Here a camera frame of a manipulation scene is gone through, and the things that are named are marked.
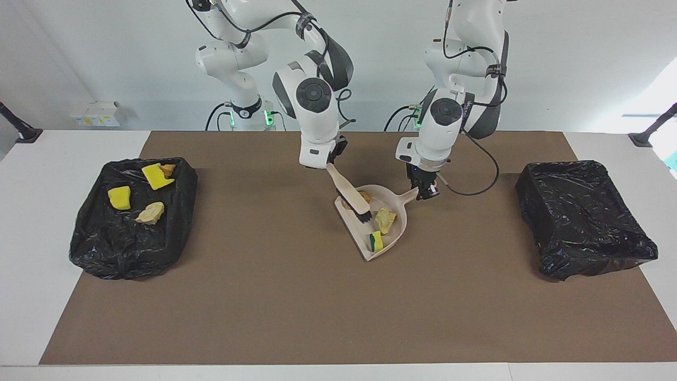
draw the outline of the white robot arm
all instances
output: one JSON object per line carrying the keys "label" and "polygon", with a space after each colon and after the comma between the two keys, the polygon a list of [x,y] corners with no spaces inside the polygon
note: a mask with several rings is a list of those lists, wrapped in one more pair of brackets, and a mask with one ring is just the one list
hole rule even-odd
{"label": "white robot arm", "polygon": [[[412,188],[418,199],[439,194],[437,172],[450,162],[449,155],[461,131],[474,139],[493,134],[507,88],[504,77],[508,59],[508,33],[502,12],[507,1],[456,0],[447,10],[443,40],[435,40],[425,52],[436,90],[422,103],[417,138],[403,138],[395,157],[407,163]],[[460,40],[447,39],[452,25]],[[467,92],[465,77],[484,77],[482,94]]]}
{"label": "white robot arm", "polygon": [[255,80],[241,70],[265,62],[267,48],[258,31],[292,29],[312,50],[277,71],[273,88],[284,112],[301,126],[299,162],[326,168],[347,142],[339,136],[334,92],[348,86],[353,64],[346,51],[315,23],[297,0],[192,0],[206,12],[206,26],[216,41],[198,50],[198,65],[221,80],[232,94],[231,107],[240,129],[262,130],[267,113]]}

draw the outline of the yellow sponge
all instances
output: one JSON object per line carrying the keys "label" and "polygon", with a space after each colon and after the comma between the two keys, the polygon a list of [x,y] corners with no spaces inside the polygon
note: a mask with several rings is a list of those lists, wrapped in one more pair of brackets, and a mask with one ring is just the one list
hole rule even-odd
{"label": "yellow sponge", "polygon": [[143,167],[141,168],[141,171],[146,175],[146,179],[148,179],[150,187],[153,188],[154,191],[174,182],[174,179],[172,178],[165,178],[165,173],[160,169],[160,163]]}
{"label": "yellow sponge", "polygon": [[110,204],[117,210],[130,210],[129,196],[131,189],[128,186],[120,186],[108,191],[108,198]]}
{"label": "yellow sponge", "polygon": [[380,230],[369,235],[369,244],[369,249],[374,253],[383,250],[383,240],[381,239]]}

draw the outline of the beige dustpan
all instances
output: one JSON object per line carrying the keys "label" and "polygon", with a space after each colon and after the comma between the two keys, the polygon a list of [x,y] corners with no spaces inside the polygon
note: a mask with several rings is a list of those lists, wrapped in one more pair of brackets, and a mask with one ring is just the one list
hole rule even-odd
{"label": "beige dustpan", "polygon": [[353,240],[355,241],[357,248],[362,253],[364,259],[369,261],[387,252],[397,243],[397,240],[402,237],[402,234],[404,234],[404,229],[407,227],[407,211],[404,209],[404,205],[409,201],[416,199],[416,196],[418,195],[418,188],[414,188],[400,196],[381,185],[365,185],[357,188],[357,190],[365,191],[372,197],[369,206],[373,216],[375,216],[376,213],[378,213],[378,210],[382,207],[387,208],[393,213],[397,213],[397,217],[393,222],[393,226],[391,227],[390,231],[387,235],[383,236],[383,250],[379,251],[378,253],[374,253],[369,250],[369,235],[378,230],[376,220],[372,218],[371,221],[362,223],[357,219],[357,217],[355,217],[355,212],[352,209],[346,209],[343,206],[343,202],[340,197],[334,202],[336,209],[338,210],[338,214],[341,215],[343,223],[348,228],[350,234],[353,236]]}

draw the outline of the black plastic bag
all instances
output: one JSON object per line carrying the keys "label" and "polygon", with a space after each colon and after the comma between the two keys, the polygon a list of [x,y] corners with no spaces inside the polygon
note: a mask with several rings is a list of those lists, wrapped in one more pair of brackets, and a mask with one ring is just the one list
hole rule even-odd
{"label": "black plastic bag", "polygon": [[656,244],[596,161],[529,164],[516,188],[522,217],[541,254],[543,275],[564,281],[658,258]]}
{"label": "black plastic bag", "polygon": [[[174,183],[152,190],[141,168],[176,164]],[[198,176],[181,158],[124,160],[104,165],[85,200],[70,242],[70,261],[102,279],[136,279],[163,274],[181,256],[192,227]],[[129,185],[131,210],[114,209],[108,190]],[[134,219],[151,203],[165,212],[155,225]]]}

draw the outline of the brown paper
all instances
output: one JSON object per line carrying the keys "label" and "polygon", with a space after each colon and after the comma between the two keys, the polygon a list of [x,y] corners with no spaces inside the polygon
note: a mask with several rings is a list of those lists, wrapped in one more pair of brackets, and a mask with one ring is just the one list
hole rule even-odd
{"label": "brown paper", "polygon": [[[354,185],[409,189],[400,134],[346,134]],[[325,171],[297,163],[298,134],[153,132],[143,158],[185,157],[200,176],[193,230],[165,275],[83,274],[42,364],[344,364],[677,361],[677,334],[640,269],[554,283],[514,189],[532,161],[575,160],[560,133],[482,141],[494,189],[446,189],[407,206],[400,242],[365,262]],[[491,182],[464,137],[444,176]]]}

